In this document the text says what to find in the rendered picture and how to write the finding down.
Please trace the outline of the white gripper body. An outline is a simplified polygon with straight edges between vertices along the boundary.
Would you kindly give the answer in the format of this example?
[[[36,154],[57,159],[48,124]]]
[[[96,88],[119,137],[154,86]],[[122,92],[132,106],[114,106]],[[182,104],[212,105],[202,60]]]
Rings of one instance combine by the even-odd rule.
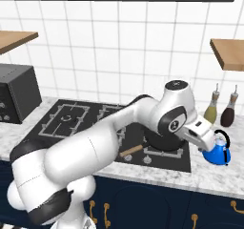
[[[213,130],[209,130],[204,135],[197,135],[194,132],[190,132],[190,137],[191,143],[203,151],[210,152],[214,148],[215,137]]]

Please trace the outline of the olive green oil bottle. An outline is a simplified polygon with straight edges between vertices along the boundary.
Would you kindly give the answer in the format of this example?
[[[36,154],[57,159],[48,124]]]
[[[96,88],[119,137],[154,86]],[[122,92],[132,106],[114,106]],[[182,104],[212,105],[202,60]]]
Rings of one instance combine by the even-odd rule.
[[[210,121],[212,124],[215,123],[217,117],[216,105],[217,105],[218,98],[219,98],[219,91],[218,89],[215,89],[212,93],[211,102],[204,113],[204,118]]]

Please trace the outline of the dark brown vinegar bottle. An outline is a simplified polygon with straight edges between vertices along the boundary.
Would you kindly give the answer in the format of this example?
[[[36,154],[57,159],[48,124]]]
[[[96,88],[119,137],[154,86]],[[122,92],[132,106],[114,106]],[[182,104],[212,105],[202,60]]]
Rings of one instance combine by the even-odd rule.
[[[234,123],[234,107],[237,99],[238,93],[237,90],[234,90],[234,92],[230,96],[230,101],[227,107],[225,108],[220,117],[220,124],[223,127],[230,127]]]

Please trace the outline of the navy blue cupboard door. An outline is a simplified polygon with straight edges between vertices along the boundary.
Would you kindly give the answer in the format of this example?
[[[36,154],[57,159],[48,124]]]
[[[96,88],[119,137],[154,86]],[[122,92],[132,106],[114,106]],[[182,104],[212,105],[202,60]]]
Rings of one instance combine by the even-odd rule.
[[[99,229],[104,203],[110,205],[110,229],[182,229],[191,192],[108,177],[97,177],[100,200]]]
[[[11,182],[10,166],[0,161],[0,221],[12,225],[20,225],[17,214],[7,200],[7,190]]]
[[[244,229],[244,199],[192,193],[184,229],[193,229],[192,214],[195,229]]]

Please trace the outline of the black gas hob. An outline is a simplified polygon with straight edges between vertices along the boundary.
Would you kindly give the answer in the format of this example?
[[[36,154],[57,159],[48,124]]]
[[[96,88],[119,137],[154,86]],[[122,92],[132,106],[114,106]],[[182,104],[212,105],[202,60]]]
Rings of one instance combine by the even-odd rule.
[[[97,120],[114,114],[120,109],[120,105],[59,99],[24,137],[23,141],[42,140],[51,146],[70,135],[90,128]],[[146,141],[143,126],[138,123],[119,130],[117,137],[120,152]],[[121,156],[117,156],[115,161],[186,173],[191,171],[190,149],[187,142],[182,148],[173,152],[161,152],[149,146],[131,155],[131,161],[126,161]],[[143,162],[145,156],[152,159],[150,164]]]

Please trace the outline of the black toaster oven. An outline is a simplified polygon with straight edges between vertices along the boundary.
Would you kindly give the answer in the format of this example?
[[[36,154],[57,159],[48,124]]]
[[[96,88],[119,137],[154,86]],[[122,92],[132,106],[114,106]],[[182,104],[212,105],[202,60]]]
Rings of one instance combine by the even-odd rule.
[[[41,103],[33,66],[0,63],[0,122],[21,124]]]

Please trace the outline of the wooden wall shelf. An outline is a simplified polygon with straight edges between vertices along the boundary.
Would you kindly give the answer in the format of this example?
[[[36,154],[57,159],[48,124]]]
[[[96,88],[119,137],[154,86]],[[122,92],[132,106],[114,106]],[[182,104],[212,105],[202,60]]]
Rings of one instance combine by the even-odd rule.
[[[244,72],[244,40],[212,39],[210,46],[223,71]]]
[[[9,52],[37,37],[36,31],[0,31],[0,54]]]

